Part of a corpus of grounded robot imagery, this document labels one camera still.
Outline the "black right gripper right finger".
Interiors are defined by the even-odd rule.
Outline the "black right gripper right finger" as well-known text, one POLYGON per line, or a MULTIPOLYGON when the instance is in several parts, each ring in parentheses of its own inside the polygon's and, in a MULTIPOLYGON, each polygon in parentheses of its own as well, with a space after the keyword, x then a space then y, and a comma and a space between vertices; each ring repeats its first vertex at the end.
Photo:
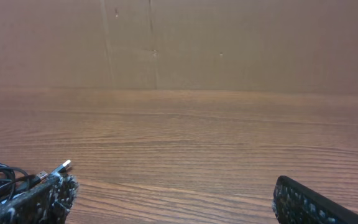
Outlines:
POLYGON ((280 224, 358 224, 358 214, 285 175, 275 184, 272 210, 280 224))

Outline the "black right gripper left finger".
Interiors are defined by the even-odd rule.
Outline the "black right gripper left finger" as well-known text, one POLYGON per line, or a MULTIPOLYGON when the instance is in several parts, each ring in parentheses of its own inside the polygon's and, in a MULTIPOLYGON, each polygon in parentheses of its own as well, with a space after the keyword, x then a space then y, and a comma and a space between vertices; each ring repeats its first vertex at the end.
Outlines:
POLYGON ((44 182, 0 203, 0 224, 65 223, 79 183, 70 174, 53 174, 44 182))

